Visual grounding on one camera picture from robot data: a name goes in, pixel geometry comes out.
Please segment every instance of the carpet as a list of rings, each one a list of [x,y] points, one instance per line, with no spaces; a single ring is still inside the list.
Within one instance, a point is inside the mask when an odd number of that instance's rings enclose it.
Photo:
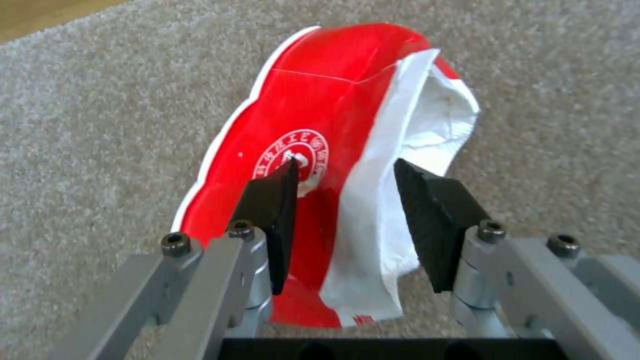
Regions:
[[[429,36],[473,89],[483,112],[449,175],[512,234],[640,256],[636,1],[131,1],[0,45],[0,358],[44,357],[127,256],[157,249],[282,40],[380,21]],[[266,336],[463,335],[422,270],[400,289],[402,319]]]

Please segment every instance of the plastic bag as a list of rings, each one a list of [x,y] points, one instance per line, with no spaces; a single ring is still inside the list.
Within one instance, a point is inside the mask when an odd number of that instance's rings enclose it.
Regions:
[[[397,278],[419,264],[393,163],[444,174],[479,111],[438,54],[391,24],[293,35],[213,140],[172,231],[206,246],[250,179],[295,158],[294,244],[272,321],[344,327],[401,316]]]

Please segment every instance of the black base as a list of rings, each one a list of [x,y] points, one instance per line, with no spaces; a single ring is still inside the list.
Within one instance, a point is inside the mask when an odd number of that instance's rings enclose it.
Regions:
[[[226,339],[219,359],[554,360],[557,343],[541,339]]]

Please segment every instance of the black gripper pad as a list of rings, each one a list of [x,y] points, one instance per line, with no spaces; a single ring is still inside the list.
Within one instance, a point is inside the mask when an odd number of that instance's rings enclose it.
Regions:
[[[406,160],[394,164],[409,232],[433,291],[451,291],[465,231],[489,218],[464,185]]]
[[[289,273],[297,194],[298,163],[289,160],[267,177],[249,181],[231,218],[249,220],[266,233],[274,295],[282,292]]]

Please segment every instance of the gray metal arm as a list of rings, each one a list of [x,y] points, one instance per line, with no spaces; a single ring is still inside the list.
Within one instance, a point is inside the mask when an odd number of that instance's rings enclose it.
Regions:
[[[470,334],[508,336],[496,322],[499,304],[517,336],[553,337],[571,359],[640,356],[637,261],[577,256],[570,247],[554,254],[544,239],[491,242],[477,234],[467,231],[452,296]]]

